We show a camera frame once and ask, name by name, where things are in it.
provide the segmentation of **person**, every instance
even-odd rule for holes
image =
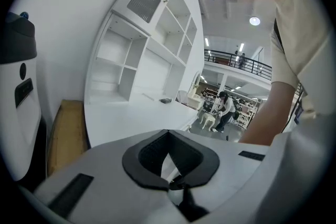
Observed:
[[[236,108],[233,104],[233,100],[226,92],[220,92],[220,105],[218,110],[223,111],[222,117],[220,118],[220,122],[215,128],[212,128],[211,131],[213,132],[221,132],[224,133],[224,126],[229,121],[229,119],[235,114]]]
[[[245,54],[242,54],[242,56],[239,57],[239,69],[243,68],[243,65],[245,64]]]
[[[299,79],[311,59],[329,46],[332,25],[318,0],[275,0],[271,37],[271,90],[239,142],[270,145],[288,121]],[[307,93],[301,99],[300,121],[316,117]]]

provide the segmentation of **white column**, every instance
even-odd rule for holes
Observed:
[[[227,74],[224,74],[224,75],[223,75],[223,78],[222,78],[221,85],[220,85],[220,87],[219,87],[219,89],[218,89],[218,94],[219,94],[220,92],[222,92],[222,91],[225,90],[226,79],[227,79]],[[214,102],[214,104],[213,104],[213,106],[212,106],[212,108],[211,108],[210,113],[213,112],[213,111],[218,107],[218,104],[219,104],[220,100],[221,100],[220,98],[216,98],[216,100],[215,100],[215,102]]]

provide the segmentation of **beige shirt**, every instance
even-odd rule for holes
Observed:
[[[322,12],[319,0],[275,0],[276,19],[282,50],[271,33],[272,83],[280,81],[298,86],[298,74],[327,39],[331,26]],[[314,116],[308,96],[302,98],[304,114]]]

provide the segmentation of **black strap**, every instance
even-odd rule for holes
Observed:
[[[283,45],[282,45],[282,41],[281,41],[281,37],[280,37],[280,33],[279,33],[279,28],[278,28],[278,24],[277,24],[277,20],[275,19],[274,21],[274,32],[275,34],[277,35],[278,39],[279,39],[279,42],[280,42],[280,45],[282,47],[282,50],[284,51],[285,53],[285,50],[283,49]]]

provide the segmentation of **ceiling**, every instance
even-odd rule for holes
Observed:
[[[209,84],[214,85],[220,84],[223,78],[223,74],[209,70],[203,70],[202,76]],[[235,92],[246,95],[250,98],[267,98],[269,95],[269,90],[266,90],[263,87],[260,87],[253,83],[249,83],[242,79],[238,79],[236,77],[228,76],[226,79],[225,87],[234,89],[237,86],[240,86],[241,88],[239,90],[235,90]]]
[[[269,34],[275,20],[274,0],[198,1],[204,36],[212,40],[210,49],[234,53],[236,46],[244,43],[243,52],[251,57],[260,46],[269,47]],[[249,23],[253,16],[260,19],[260,25]]]

